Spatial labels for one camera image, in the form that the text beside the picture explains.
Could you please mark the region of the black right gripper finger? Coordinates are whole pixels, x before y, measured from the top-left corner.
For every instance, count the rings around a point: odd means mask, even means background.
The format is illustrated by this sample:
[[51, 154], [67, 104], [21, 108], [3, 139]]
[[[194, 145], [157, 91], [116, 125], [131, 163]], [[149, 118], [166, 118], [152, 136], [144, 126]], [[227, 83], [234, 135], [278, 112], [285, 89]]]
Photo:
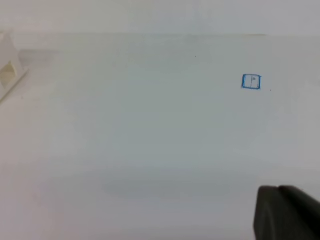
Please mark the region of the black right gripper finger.
[[261, 186], [253, 229], [257, 240], [318, 240], [320, 202], [295, 186]]

